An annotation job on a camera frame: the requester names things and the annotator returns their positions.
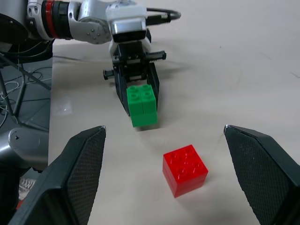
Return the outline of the black metal stand frame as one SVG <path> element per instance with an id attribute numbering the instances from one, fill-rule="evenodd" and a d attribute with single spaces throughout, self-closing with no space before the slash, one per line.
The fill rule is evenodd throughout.
<path id="1" fill-rule="evenodd" d="M 33 83 L 37 83 L 40 86 L 42 86 L 43 88 L 45 88 L 48 91 L 51 91 L 51 87 L 47 84 L 45 84 L 43 81 L 39 80 L 38 78 L 36 78 L 35 76 L 33 76 L 31 73 L 29 73 L 27 70 L 25 70 L 23 68 L 23 65 L 21 63 L 14 63 L 11 60 L 9 60 L 7 57 L 5 57 L 2 53 L 0 53 L 0 61 L 3 61 L 3 64 L 8 64 L 9 66 L 12 66 L 13 68 L 15 68 L 17 71 L 19 71 L 22 74 L 22 84 L 18 85 L 15 89 L 20 88 L 19 94 L 18 94 L 18 99 L 15 103 L 15 107 L 14 109 L 12 109 L 9 97 L 8 97 L 8 92 L 5 86 L 5 82 L 1 73 L 1 68 L 3 67 L 3 65 L 0 65 L 0 88 L 1 88 L 1 93 L 0 93 L 0 98 L 4 101 L 6 107 L 5 107 L 5 112 L 7 114 L 9 114 L 13 119 L 15 119 L 17 125 L 22 126 L 22 127 L 27 127 L 27 128 L 33 128 L 33 129 L 37 129 L 37 130 L 44 130 L 43 128 L 38 128 L 35 126 L 31 126 L 29 124 L 26 124 L 24 122 L 21 122 L 18 119 L 18 115 L 19 115 L 19 111 L 22 105 L 22 100 L 23 100 L 23 96 L 24 96 L 24 92 L 26 89 L 27 84 L 29 85 L 29 83 L 26 83 L 26 78 L 28 77 L 30 79 L 33 80 Z"/>

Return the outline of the black robot torso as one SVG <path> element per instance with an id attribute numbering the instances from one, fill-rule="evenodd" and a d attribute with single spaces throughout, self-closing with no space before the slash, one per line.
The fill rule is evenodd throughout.
<path id="1" fill-rule="evenodd" d="M 14 63 L 31 63 L 53 57 L 53 41 L 30 39 L 17 20 L 0 13 L 0 54 Z"/>

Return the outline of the green brick cube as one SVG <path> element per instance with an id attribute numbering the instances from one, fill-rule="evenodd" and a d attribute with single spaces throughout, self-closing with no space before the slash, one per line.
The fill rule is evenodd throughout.
<path id="1" fill-rule="evenodd" d="M 150 126 L 158 122 L 157 102 L 151 85 L 128 87 L 127 103 L 134 128 Z"/>

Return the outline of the printed paper sheet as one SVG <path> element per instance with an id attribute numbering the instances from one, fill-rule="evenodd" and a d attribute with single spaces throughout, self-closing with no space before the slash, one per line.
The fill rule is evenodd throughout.
<path id="1" fill-rule="evenodd" d="M 29 178 L 20 178 L 19 182 L 19 190 L 18 190 L 18 199 L 24 200 L 27 194 L 30 192 L 34 184 L 36 183 L 36 180 L 29 179 Z"/>

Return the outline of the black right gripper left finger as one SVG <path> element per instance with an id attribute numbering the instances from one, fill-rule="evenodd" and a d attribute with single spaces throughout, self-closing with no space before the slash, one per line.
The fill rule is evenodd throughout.
<path id="1" fill-rule="evenodd" d="M 8 225 L 87 225 L 98 190 L 105 138 L 105 126 L 70 138 Z"/>

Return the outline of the silver robot body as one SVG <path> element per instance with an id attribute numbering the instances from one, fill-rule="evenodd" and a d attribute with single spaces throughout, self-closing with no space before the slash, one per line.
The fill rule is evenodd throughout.
<path id="1" fill-rule="evenodd" d="M 48 132 L 13 128 L 0 134 L 0 163 L 42 171 L 48 166 L 48 146 Z"/>

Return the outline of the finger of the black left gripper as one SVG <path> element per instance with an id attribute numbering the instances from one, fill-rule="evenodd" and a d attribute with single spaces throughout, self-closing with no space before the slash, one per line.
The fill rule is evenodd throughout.
<path id="1" fill-rule="evenodd" d="M 121 75 L 118 69 L 114 70 L 114 80 L 115 80 L 115 88 L 119 100 L 122 103 L 127 115 L 130 116 L 130 111 L 128 106 L 128 96 L 127 96 L 127 81 Z"/>
<path id="2" fill-rule="evenodd" d="M 159 78 L 157 75 L 156 67 L 154 63 L 149 63 L 147 66 L 147 84 L 152 87 L 154 96 L 156 98 L 156 107 L 158 107 L 159 98 Z"/>

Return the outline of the red brick cube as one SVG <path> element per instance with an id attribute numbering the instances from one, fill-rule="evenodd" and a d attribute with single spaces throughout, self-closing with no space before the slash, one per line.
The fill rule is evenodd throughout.
<path id="1" fill-rule="evenodd" d="M 208 172 L 193 145 L 163 155 L 163 174 L 175 198 L 202 187 Z"/>

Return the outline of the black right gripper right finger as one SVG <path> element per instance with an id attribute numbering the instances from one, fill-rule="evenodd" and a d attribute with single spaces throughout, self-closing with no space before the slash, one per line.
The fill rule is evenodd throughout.
<path id="1" fill-rule="evenodd" d="M 225 125 L 239 185 L 260 225 L 300 225 L 300 165 L 269 135 Z"/>

